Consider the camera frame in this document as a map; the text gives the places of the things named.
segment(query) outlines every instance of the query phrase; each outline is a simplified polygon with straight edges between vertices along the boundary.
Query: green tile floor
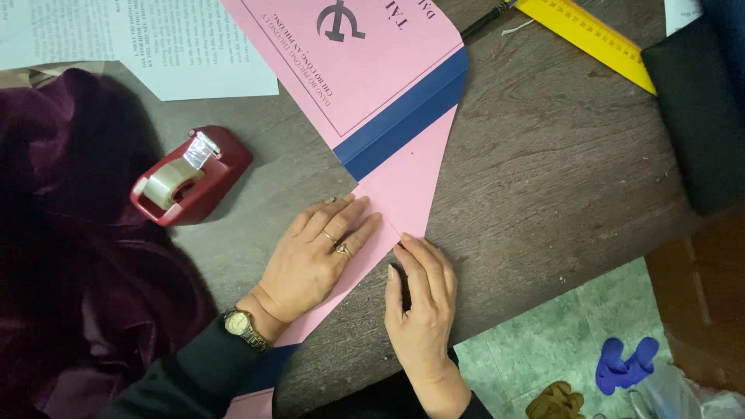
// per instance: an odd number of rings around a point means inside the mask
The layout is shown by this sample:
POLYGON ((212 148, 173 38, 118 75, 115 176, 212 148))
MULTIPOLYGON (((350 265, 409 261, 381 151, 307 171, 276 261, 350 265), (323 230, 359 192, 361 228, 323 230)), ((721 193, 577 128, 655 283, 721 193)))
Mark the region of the green tile floor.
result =
POLYGON ((608 397, 595 385, 607 338, 625 343, 624 358, 645 336, 660 342, 655 360, 670 362, 644 259, 637 259, 541 306, 455 345, 460 369, 497 419, 526 418, 525 407, 564 380, 585 397, 588 419, 634 418, 626 391, 608 397))

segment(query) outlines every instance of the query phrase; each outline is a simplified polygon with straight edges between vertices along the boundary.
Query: white paper sheet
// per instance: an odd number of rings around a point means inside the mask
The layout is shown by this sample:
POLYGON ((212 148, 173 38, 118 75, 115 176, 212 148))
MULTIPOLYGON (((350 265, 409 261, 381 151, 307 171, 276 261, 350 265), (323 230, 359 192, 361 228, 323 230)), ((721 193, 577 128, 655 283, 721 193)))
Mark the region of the white paper sheet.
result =
POLYGON ((702 14, 698 0, 665 0, 665 26, 668 36, 676 33, 702 14))
POLYGON ((163 101, 279 93, 219 0, 0 0, 0 70, 89 60, 163 101))

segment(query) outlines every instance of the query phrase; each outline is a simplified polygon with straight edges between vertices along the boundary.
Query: wristwatch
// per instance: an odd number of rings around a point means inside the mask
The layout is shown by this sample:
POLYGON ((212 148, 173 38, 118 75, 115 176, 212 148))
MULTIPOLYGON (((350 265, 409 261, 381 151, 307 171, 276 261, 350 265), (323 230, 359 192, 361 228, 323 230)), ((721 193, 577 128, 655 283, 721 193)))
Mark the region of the wristwatch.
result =
POLYGON ((232 335, 240 336, 258 352, 266 352, 272 348, 272 344, 267 342, 266 339, 262 338, 261 335, 253 329, 251 318, 251 313, 233 306, 223 315, 223 319, 225 320, 225 330, 232 335))

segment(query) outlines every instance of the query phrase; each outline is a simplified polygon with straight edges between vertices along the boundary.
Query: clear tape roll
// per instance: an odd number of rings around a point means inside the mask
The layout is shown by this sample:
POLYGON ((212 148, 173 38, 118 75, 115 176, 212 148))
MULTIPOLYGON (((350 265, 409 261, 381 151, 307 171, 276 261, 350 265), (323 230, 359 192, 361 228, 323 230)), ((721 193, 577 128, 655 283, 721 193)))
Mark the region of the clear tape roll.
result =
POLYGON ((199 180, 204 172, 183 157, 172 160, 153 173, 142 193, 161 209, 168 211, 176 201, 174 195, 188 180, 199 180))

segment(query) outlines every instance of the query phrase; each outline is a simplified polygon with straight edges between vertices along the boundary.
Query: watch face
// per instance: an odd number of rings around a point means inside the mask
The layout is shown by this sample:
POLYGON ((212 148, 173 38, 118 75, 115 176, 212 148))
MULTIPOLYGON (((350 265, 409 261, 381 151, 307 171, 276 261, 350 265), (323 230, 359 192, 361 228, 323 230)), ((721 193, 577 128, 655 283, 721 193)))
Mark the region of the watch face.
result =
POLYGON ((248 316, 235 312, 225 320, 225 329, 233 335, 242 335, 248 330, 248 316))

